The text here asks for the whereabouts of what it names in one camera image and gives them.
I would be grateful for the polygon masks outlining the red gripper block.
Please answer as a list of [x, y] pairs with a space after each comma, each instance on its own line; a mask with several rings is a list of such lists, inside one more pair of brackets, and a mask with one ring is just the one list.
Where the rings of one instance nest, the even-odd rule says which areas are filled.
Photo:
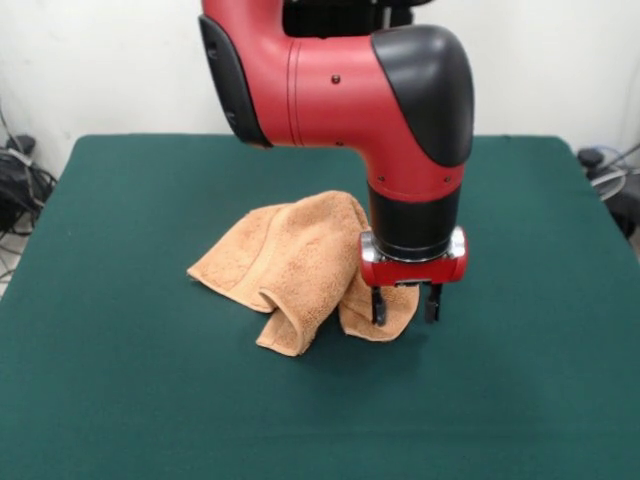
[[428, 261], [409, 262], [387, 257], [374, 245], [371, 231], [360, 235], [360, 273], [371, 288], [372, 324], [385, 326], [387, 306], [380, 287], [430, 283], [425, 305], [427, 323], [439, 321], [443, 285], [460, 281], [468, 264], [464, 230], [457, 226], [444, 254]]

